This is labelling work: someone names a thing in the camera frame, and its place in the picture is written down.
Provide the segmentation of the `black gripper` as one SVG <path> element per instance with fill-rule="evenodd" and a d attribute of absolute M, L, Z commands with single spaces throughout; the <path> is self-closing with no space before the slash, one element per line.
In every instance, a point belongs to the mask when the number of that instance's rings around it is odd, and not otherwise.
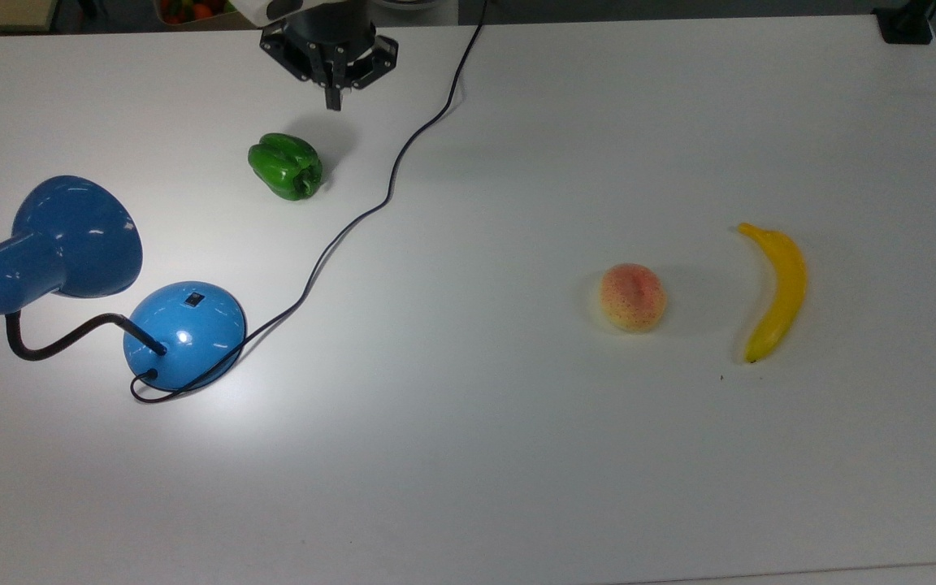
<path fill-rule="evenodd" d="M 394 38 L 376 36 L 365 12 L 297 12 L 283 30 L 263 30 L 260 47 L 297 80 L 322 89 L 329 111 L 342 110 L 346 89 L 366 89 L 394 70 L 400 54 Z"/>

